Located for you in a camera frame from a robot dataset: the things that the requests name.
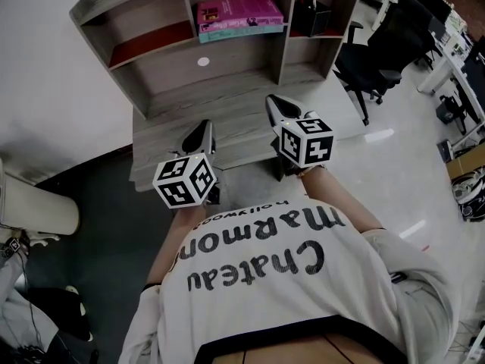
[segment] glossy floor tile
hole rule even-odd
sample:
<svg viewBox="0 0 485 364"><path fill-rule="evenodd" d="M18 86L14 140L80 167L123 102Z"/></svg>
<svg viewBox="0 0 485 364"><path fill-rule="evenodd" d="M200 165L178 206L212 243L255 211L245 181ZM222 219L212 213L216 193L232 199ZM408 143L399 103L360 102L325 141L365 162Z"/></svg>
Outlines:
<svg viewBox="0 0 485 364"><path fill-rule="evenodd" d="M358 6L352 19L365 28L355 34L356 42L367 42L375 14L365 5ZM453 88L443 87L436 96L419 93L416 87L428 73L425 66L411 64L402 72L402 82L383 97L382 105L369 100L369 135L337 142L328 168L386 228L406 233L406 240L421 249L427 247L426 252L462 288L464 324L446 361L455 364L463 361L462 346L468 346L470 330L477 329L481 315L477 304L481 305L485 272L485 222L465 223L458 214L436 146L445 138L453 142L460 136L454 124L445 126L435 115L439 95ZM360 109L355 96L351 98ZM305 193L295 177L277 182L264 163L225 171L224 182L233 209Z"/></svg>

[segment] black box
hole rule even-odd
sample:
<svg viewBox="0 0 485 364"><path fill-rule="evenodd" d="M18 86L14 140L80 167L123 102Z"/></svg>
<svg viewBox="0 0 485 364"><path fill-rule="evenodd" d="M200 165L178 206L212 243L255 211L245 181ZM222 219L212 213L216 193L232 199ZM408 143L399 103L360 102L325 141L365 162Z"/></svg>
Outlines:
<svg viewBox="0 0 485 364"><path fill-rule="evenodd" d="M320 35L327 29L330 8L317 2L317 9L312 0L298 0L293 10L291 27L305 36Z"/></svg>

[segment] pink book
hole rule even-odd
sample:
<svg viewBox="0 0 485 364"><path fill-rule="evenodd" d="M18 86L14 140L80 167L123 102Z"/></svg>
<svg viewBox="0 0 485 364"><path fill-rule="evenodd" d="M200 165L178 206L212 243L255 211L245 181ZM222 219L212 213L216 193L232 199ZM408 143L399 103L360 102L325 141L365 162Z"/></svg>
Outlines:
<svg viewBox="0 0 485 364"><path fill-rule="evenodd" d="M283 24L273 0L211 0L197 6L200 33L252 26Z"/></svg>

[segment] book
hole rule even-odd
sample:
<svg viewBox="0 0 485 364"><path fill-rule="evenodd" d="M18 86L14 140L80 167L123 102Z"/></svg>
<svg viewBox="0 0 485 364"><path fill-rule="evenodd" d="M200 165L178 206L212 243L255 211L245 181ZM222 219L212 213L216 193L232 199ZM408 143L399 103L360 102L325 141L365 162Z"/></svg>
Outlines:
<svg viewBox="0 0 485 364"><path fill-rule="evenodd" d="M262 27L241 27L230 28L228 30L209 31L199 33L200 43L213 42L215 40L236 38L238 36L257 35L259 33L282 33L283 25L280 26L262 26Z"/></svg>
<svg viewBox="0 0 485 364"><path fill-rule="evenodd" d="M273 0L211 0L197 4L199 33L282 24L283 14Z"/></svg>

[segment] red shelf panel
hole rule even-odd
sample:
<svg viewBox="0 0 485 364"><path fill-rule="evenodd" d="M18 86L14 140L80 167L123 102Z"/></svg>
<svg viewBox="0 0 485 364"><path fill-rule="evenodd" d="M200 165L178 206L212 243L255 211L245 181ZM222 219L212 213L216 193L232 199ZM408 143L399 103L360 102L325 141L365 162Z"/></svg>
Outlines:
<svg viewBox="0 0 485 364"><path fill-rule="evenodd" d="M162 49L174 43L190 40L193 37L192 24L188 20L144 33L143 35L116 45L111 55L109 67L110 69L119 67L141 55Z"/></svg>

